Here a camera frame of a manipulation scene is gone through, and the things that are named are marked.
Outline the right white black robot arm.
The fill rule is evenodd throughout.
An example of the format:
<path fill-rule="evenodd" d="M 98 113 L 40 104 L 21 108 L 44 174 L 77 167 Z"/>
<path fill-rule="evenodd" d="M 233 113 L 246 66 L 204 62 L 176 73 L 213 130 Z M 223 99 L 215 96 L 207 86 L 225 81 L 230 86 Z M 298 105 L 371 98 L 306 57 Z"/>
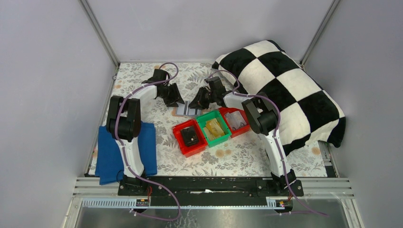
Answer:
<path fill-rule="evenodd" d="M 190 102 L 191 109 L 206 109 L 211 103 L 222 107 L 243 110 L 250 128 L 263 140 L 270 161 L 271 176 L 275 184 L 285 189 L 295 181 L 295 174 L 288 165 L 281 145 L 280 111 L 264 92 L 257 95 L 227 91 L 218 77 L 207 79 L 208 86 L 199 88 Z"/>

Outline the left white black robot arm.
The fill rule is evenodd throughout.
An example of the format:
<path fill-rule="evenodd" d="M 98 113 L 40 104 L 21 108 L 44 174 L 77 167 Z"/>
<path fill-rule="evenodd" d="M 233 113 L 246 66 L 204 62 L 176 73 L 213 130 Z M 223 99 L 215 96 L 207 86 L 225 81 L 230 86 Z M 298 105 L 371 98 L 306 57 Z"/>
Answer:
<path fill-rule="evenodd" d="M 112 96 L 109 102 L 106 129 L 118 143 L 124 164 L 124 176 L 148 181 L 143 176 L 138 135 L 141 131 L 141 108 L 150 100 L 161 98 L 167 107 L 184 104 L 174 77 L 162 69 L 155 69 L 151 78 L 126 97 Z"/>

